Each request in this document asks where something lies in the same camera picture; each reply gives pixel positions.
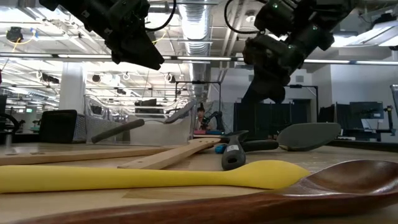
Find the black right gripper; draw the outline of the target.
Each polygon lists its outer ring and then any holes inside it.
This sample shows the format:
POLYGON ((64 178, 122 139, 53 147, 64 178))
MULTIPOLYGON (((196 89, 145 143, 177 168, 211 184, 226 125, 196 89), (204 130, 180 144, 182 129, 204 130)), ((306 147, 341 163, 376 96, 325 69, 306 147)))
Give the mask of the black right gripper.
MULTIPOLYGON (((307 55, 300 47, 258 34, 248 38, 244 46, 244 62, 252 65, 255 75, 266 82, 266 95, 274 103, 285 100, 285 87, 291 74, 300 68, 307 55)), ((254 77, 247 89, 247 100, 263 100, 262 83, 254 77)))

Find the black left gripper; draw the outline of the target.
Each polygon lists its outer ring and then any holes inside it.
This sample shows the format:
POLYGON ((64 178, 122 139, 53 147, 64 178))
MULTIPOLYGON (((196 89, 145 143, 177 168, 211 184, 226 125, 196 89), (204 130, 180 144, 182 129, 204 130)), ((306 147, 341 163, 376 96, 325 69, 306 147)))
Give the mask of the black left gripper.
POLYGON ((99 30, 114 63, 160 69, 164 58, 144 30, 148 0, 92 0, 90 7, 101 19, 99 30))

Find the wide grey turner spatula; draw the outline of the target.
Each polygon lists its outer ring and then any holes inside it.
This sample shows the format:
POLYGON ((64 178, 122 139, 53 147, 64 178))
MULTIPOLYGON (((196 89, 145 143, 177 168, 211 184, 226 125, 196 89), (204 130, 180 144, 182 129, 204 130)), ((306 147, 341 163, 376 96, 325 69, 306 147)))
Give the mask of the wide grey turner spatula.
POLYGON ((245 152, 268 151, 281 147, 285 151, 306 152, 322 147, 340 133, 338 123, 302 123, 283 129, 276 140, 257 140, 242 143, 245 152))

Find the clear plastic container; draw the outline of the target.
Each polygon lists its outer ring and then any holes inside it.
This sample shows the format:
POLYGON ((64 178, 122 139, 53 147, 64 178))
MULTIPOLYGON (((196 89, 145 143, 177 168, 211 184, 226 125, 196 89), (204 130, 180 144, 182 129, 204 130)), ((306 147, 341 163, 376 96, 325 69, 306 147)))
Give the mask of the clear plastic container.
POLYGON ((398 84, 393 84, 390 86, 391 93, 392 93, 392 99, 394 102, 394 109, 396 112, 396 115, 398 117, 398 84))
MULTIPOLYGON (((169 105, 162 105, 157 102, 153 109, 157 109, 157 113, 136 113, 135 108, 147 108, 146 106, 135 106, 133 104, 127 104, 126 102, 111 101, 105 103, 93 95, 85 96, 85 118, 86 118, 86 134, 87 142, 91 142, 91 138, 99 133, 115 128, 119 125, 135 121, 143 118, 155 118, 155 119, 167 119, 176 113, 179 109, 183 108, 187 103, 194 100, 193 98, 180 98, 169 105)), ((195 129, 196 122, 196 108, 194 106, 188 114, 192 117, 192 128, 193 132, 195 129)), ((130 143, 130 133, 125 131, 118 135, 104 139, 95 144, 109 144, 109 145, 132 145, 130 143)))

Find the black slotted spoon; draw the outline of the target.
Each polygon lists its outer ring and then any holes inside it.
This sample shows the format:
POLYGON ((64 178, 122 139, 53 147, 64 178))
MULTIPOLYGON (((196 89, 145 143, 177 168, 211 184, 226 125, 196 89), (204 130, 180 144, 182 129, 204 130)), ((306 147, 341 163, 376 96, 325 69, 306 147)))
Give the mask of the black slotted spoon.
POLYGON ((226 143, 221 158, 221 166, 223 170, 233 170, 245 165, 246 153, 241 146, 249 131, 236 131, 225 134, 221 137, 221 142, 226 143))

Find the black rectangular turner spatula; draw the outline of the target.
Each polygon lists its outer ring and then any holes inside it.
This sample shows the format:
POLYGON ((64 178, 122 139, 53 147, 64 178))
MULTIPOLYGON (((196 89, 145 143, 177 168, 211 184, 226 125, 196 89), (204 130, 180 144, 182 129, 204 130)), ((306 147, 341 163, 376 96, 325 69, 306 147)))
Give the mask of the black rectangular turner spatula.
MULTIPOLYGON (((160 120, 155 120, 155 119, 153 119, 152 121, 162 123, 162 124, 172 124, 172 123, 176 122, 178 119, 182 119, 183 117, 185 117, 185 115, 188 114, 188 112, 196 105, 197 105, 197 101, 192 100, 189 103, 187 103, 183 108, 179 109, 172 116, 168 117, 165 121, 160 121, 160 120)), ((119 125, 115 128, 109 129, 107 131, 104 131, 102 133, 99 133, 96 136, 93 136, 91 138, 91 142, 95 144, 97 142, 100 142, 104 139, 118 135, 125 131, 130 131, 132 129, 140 128, 143 125, 145 125, 145 120, 137 119, 135 121, 131 121, 131 122, 119 125)))

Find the light wooden slotted spatula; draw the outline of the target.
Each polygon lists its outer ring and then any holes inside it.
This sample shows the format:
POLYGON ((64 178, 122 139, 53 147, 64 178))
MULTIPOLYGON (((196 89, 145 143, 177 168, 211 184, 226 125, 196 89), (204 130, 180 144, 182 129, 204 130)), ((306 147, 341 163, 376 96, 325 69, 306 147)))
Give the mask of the light wooden slotted spatula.
POLYGON ((178 163, 199 151, 213 147, 220 141, 220 138, 192 139, 184 146, 127 162, 118 166, 118 169, 163 169, 178 163))

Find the black mesh organizer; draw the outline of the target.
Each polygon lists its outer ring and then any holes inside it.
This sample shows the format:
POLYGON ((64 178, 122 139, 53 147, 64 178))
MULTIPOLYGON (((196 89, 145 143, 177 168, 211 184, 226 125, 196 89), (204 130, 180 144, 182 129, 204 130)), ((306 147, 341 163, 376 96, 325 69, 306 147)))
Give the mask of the black mesh organizer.
POLYGON ((45 111, 41 117, 39 139, 57 144, 84 143, 85 116, 76 110, 45 111))

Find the black partition screen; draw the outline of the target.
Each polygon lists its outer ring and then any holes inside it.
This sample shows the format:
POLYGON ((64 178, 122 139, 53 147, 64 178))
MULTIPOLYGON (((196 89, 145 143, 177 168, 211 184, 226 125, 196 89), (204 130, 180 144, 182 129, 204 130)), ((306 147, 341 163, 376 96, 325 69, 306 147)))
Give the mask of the black partition screen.
POLYGON ((248 131, 249 139, 272 139, 286 127, 311 122, 311 101, 290 103, 234 104, 234 130, 248 131))

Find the horizontal light bar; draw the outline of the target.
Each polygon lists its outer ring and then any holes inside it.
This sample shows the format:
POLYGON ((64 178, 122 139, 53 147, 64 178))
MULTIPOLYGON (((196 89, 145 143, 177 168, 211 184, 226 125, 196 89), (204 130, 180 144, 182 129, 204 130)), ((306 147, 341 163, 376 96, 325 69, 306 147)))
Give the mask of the horizontal light bar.
MULTIPOLYGON (((110 55, 96 54, 33 54, 33 53, 12 53, 0 52, 0 57, 4 58, 24 58, 34 60, 93 60, 110 61, 110 55)), ((164 56, 165 61, 188 61, 188 62, 243 62, 242 57, 201 57, 201 56, 164 56)), ((305 59, 306 64, 337 64, 337 65, 377 65, 377 66, 398 66, 398 61, 383 60, 327 60, 327 59, 305 59)))

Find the person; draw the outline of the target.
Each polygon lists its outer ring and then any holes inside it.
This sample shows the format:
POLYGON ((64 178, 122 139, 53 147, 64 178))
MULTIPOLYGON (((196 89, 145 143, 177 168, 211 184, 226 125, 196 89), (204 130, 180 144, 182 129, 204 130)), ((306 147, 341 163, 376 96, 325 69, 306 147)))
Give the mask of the person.
POLYGON ((195 126, 195 130, 196 131, 212 130, 213 127, 210 124, 212 118, 214 118, 213 114, 211 114, 209 117, 205 116, 204 107, 197 108, 197 124, 195 126))

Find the white pillar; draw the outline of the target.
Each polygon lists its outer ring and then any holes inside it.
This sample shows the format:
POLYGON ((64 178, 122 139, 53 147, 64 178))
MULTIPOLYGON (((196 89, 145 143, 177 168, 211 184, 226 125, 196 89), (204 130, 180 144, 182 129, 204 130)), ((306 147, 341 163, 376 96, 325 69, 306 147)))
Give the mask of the white pillar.
POLYGON ((82 63, 63 62, 60 82, 60 110, 76 110, 84 113, 86 73, 82 63))

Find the light wooden fork-edged spatula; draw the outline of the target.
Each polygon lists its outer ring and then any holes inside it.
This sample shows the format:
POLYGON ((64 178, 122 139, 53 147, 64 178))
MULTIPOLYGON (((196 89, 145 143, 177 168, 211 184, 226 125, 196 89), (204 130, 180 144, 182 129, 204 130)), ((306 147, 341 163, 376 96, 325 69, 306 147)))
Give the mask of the light wooden fork-edged spatula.
POLYGON ((32 165, 56 162, 87 161, 120 157, 150 156, 178 146, 138 147, 125 149, 92 149, 63 152, 27 152, 0 154, 0 166, 32 165))

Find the dark wooden spoon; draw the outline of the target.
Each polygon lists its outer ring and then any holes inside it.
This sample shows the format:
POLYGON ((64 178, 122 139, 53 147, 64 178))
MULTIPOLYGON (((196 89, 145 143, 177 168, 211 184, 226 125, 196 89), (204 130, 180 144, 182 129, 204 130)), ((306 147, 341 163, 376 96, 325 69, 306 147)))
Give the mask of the dark wooden spoon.
POLYGON ((398 163, 342 162, 281 190, 101 208, 12 224, 265 224, 274 220, 365 213, 398 203, 398 163))

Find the yellow silicone spoon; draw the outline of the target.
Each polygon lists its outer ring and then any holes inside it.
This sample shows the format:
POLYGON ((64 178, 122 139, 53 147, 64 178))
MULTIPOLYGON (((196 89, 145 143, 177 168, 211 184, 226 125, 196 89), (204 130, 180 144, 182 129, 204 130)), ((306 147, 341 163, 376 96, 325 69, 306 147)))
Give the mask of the yellow silicone spoon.
POLYGON ((227 185, 281 189, 309 175, 296 164, 265 160, 229 171, 0 166, 0 193, 227 185))

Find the distant black gantry frame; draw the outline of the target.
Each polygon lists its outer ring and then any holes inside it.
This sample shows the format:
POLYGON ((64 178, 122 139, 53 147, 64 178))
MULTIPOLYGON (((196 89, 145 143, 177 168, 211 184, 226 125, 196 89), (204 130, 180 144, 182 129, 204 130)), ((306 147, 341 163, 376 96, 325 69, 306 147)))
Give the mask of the distant black gantry frame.
POLYGON ((301 89, 301 88, 306 88, 308 91, 310 91, 311 88, 315 90, 315 99, 316 99, 316 122, 319 122, 319 90, 318 86, 315 85, 301 85, 301 84, 293 84, 293 85, 286 85, 284 86, 285 88, 295 88, 295 89, 301 89))

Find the ribbed silver ceiling duct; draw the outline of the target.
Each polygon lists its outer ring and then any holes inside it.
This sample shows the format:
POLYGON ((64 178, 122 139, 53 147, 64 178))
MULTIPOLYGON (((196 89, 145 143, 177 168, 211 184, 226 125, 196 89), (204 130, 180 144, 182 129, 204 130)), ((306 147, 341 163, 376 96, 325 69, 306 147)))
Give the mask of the ribbed silver ceiling duct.
MULTIPOLYGON (((188 42, 185 51, 188 56, 210 56, 210 19, 211 6, 208 0, 189 0, 192 3, 179 4, 178 10, 181 18, 183 38, 188 42)), ((209 82, 211 68, 209 63, 189 63, 189 75, 191 81, 209 82)), ((192 95, 198 101, 206 101, 208 98, 209 84, 193 84, 192 95)))

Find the black aluminium table frame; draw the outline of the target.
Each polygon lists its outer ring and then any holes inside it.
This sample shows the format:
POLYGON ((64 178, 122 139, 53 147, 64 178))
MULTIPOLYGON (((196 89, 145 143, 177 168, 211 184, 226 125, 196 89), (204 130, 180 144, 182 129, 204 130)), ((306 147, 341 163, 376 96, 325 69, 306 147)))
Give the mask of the black aluminium table frame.
POLYGON ((398 153, 398 143, 352 140, 333 140, 327 146, 398 153))

